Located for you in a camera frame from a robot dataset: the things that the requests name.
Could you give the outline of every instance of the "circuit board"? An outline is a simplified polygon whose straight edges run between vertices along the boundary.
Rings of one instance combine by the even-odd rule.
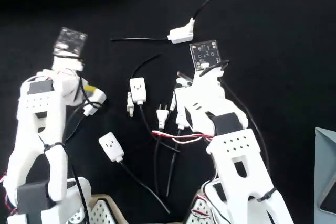
[[[63,27],[54,48],[79,55],[88,35]]]
[[[221,61],[216,40],[190,44],[189,47],[196,71],[204,70]]]

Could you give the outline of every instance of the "electrical socket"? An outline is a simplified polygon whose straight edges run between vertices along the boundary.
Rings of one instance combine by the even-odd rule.
[[[145,79],[143,77],[130,79],[130,87],[133,102],[142,105],[147,100]]]
[[[124,155],[124,150],[121,148],[118,140],[112,134],[112,132],[107,133],[106,135],[99,138],[99,143],[103,148],[106,155],[109,159],[114,162],[122,161],[122,156]]]
[[[190,213],[185,224],[213,224],[214,221],[211,215],[211,209],[208,206],[208,204],[201,199],[196,199],[194,202],[195,203],[194,206],[191,208],[191,211],[193,210],[200,211],[209,215],[209,217],[204,218],[202,214],[193,212],[193,214]]]

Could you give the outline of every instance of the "power plug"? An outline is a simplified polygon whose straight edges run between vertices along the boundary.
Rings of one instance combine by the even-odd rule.
[[[133,103],[142,105],[147,100],[145,79],[143,77],[130,79],[130,88]]]
[[[130,117],[134,116],[134,104],[131,92],[127,92],[127,112],[130,113]]]
[[[89,97],[89,100],[91,102],[99,102],[100,104],[103,104],[104,101],[106,100],[105,93],[101,91],[100,89],[97,89],[96,87],[93,87],[93,86],[90,86],[90,87],[92,87],[93,95]],[[84,115],[86,116],[93,115],[96,113],[97,110],[98,109],[94,108],[92,105],[87,105],[84,107]]]
[[[119,163],[120,161],[122,161],[124,150],[121,148],[118,140],[112,134],[112,132],[109,132],[99,138],[99,143],[112,162],[117,161]]]
[[[185,26],[170,30],[169,35],[167,36],[168,40],[170,40],[173,44],[183,43],[183,42],[193,40],[194,23],[195,23],[195,20],[191,18],[188,24],[186,24]]]
[[[165,106],[164,109],[161,109],[161,104],[160,104],[159,109],[156,110],[156,115],[158,116],[157,120],[159,121],[160,130],[164,129],[168,114],[169,114],[169,111],[167,110],[167,105]]]

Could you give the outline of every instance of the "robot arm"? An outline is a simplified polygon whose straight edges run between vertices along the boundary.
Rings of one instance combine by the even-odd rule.
[[[77,74],[83,70],[79,53],[86,37],[63,28],[54,46],[52,69],[36,73],[20,88],[15,147],[3,182],[14,207],[19,204],[18,188],[25,184],[35,159],[43,153],[50,163],[48,197],[53,202],[61,202],[67,195],[67,155],[61,145],[55,144],[64,140],[66,106],[87,103]],[[90,101],[105,101],[106,95],[101,90],[89,86],[84,79],[82,83]],[[97,108],[88,104],[83,113],[89,116],[96,111]]]
[[[221,212],[231,224],[270,223],[261,218],[268,217],[267,212],[276,224],[293,223],[281,194],[268,175],[254,133],[248,129],[246,114],[225,98],[225,90],[218,82],[226,65],[220,59],[216,41],[191,44],[191,52],[195,75],[193,80],[181,75],[177,79],[176,123],[180,129],[189,127],[193,132],[213,136],[207,152],[212,156],[226,196],[226,201],[217,206],[222,206]],[[244,166],[246,177],[238,173],[235,166],[238,162]],[[254,196],[256,202],[250,202],[249,196]],[[251,205],[257,210],[248,211]],[[228,223],[222,213],[215,211],[216,219],[219,223]]]

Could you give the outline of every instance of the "black tablecloth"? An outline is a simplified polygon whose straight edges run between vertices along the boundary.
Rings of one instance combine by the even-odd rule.
[[[122,144],[124,162],[153,187],[153,145],[127,154],[149,140],[140,113],[126,113],[128,81],[135,67],[159,52],[140,70],[152,128],[155,110],[169,104],[176,72],[192,76],[188,43],[115,42],[114,37],[163,37],[184,25],[203,0],[1,0],[0,8],[0,170],[6,171],[16,133],[19,87],[50,68],[52,46],[62,26],[89,35],[82,52],[83,76],[106,92],[107,112],[83,121],[69,144],[71,159],[89,179],[93,194],[108,194],[131,223],[182,220],[195,192],[213,175],[205,143],[183,146],[172,190],[162,207],[118,164],[111,164],[98,138],[112,131]],[[270,155],[272,179],[293,220],[313,222],[314,127],[336,129],[334,0],[213,0],[195,23],[194,41],[217,39],[231,64],[225,80],[246,103],[261,128]],[[167,131],[175,132],[173,122]],[[160,150],[164,192],[172,153]],[[29,181],[48,177],[41,156]],[[7,211],[1,206],[1,222]]]

